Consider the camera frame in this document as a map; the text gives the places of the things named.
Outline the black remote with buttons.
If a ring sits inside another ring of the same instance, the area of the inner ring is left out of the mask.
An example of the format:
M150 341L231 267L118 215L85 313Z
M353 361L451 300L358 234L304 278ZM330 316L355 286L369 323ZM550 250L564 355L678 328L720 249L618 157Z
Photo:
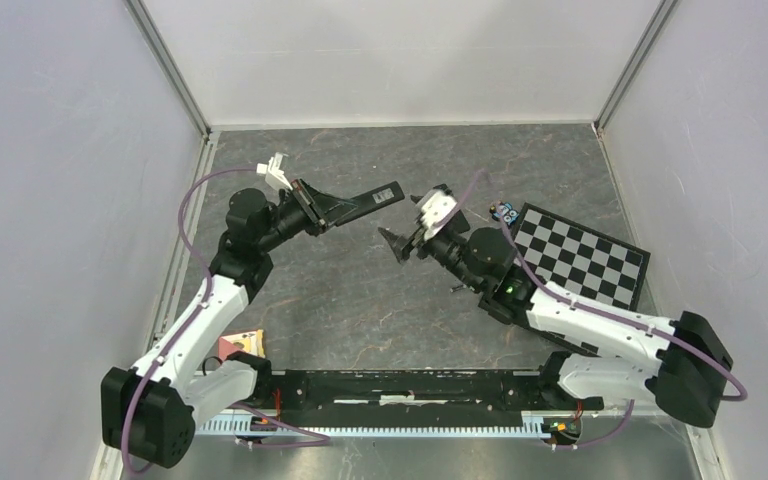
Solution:
M397 181L393 181L347 199L345 203L370 206L373 209L371 213L374 213L404 199L405 194L401 185Z

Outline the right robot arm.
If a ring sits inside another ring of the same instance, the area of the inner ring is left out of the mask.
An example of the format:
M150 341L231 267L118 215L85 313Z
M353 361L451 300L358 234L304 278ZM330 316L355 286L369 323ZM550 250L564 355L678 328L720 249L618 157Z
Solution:
M430 258L480 297L497 321L560 345L537 382L540 400L643 400L674 419L711 427L733 361L710 322L633 310L647 254L534 207L507 202L472 228L445 186L415 201L416 230L381 235L399 262Z

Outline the black remote back up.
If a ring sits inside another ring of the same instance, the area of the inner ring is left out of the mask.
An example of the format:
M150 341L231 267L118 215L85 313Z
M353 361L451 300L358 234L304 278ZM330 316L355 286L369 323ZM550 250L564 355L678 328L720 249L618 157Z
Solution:
M445 229L453 234L463 234L471 230L466 216L462 211L455 213L446 224Z

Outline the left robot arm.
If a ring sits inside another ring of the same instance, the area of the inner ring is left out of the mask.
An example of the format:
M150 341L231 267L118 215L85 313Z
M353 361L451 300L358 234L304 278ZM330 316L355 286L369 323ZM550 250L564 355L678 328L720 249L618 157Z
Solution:
M103 377L101 435L123 463L137 457L172 468L196 431L223 410L244 401L266 405L274 394L271 364L235 353L214 371L196 371L232 320L258 295L270 273L272 250L300 233L319 236L403 200L398 182L351 198L321 192L301 179L281 189L276 203L257 188L235 192L226 229L196 296L162 338L127 369Z

